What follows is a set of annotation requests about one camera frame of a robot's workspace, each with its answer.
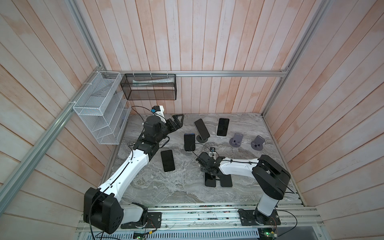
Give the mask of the grey phone stand front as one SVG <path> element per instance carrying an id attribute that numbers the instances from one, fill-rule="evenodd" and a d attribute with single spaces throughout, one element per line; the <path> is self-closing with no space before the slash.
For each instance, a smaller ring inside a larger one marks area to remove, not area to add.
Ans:
<path id="1" fill-rule="evenodd" d="M 239 148 L 242 144 L 243 137 L 243 134 L 235 133 L 229 141 L 230 145 L 234 148 Z"/>

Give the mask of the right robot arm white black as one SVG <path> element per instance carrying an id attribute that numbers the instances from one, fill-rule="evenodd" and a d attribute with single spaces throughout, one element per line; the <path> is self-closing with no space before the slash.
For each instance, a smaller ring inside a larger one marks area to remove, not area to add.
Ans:
<path id="1" fill-rule="evenodd" d="M 222 187 L 232 187 L 232 175 L 255 179 L 263 190 L 256 209 L 253 211 L 254 221 L 259 225 L 267 225 L 270 219 L 277 216 L 275 207 L 284 198 L 291 180 L 290 173 L 268 155 L 261 155 L 252 160 L 234 160 L 217 157 L 202 152 L 196 161 L 202 172 L 206 174 L 206 186 L 215 187 L 216 178 Z"/>

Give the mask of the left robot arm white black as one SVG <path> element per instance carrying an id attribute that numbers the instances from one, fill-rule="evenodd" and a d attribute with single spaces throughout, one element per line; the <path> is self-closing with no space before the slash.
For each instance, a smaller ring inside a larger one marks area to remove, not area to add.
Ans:
<path id="1" fill-rule="evenodd" d="M 98 188 L 89 188 L 84 196 L 84 221 L 90 228 L 107 234 L 114 233 L 123 224 L 145 227 L 148 209 L 138 203 L 122 208 L 120 201 L 132 180 L 161 148 L 160 142 L 183 127 L 184 115 L 165 119 L 163 114 L 147 117 L 143 132 L 138 137 L 125 162 Z"/>

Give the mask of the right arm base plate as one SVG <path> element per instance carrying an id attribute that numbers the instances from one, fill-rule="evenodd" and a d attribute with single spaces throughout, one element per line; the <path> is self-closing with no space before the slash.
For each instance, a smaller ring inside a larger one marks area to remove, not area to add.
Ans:
<path id="1" fill-rule="evenodd" d="M 242 226 L 278 226 L 281 225 L 281 220 L 277 210 L 273 210 L 272 214 L 268 217 L 265 216 L 257 209 L 244 210 L 239 209 L 239 218 Z"/>

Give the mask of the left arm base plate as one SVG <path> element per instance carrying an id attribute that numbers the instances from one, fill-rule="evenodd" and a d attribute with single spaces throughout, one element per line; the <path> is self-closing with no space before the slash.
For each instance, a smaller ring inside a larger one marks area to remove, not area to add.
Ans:
<path id="1" fill-rule="evenodd" d="M 144 213 L 144 216 L 138 222 L 130 222 L 121 225 L 121 229 L 144 229 L 153 228 L 158 229 L 161 227 L 162 213 L 149 212 Z"/>

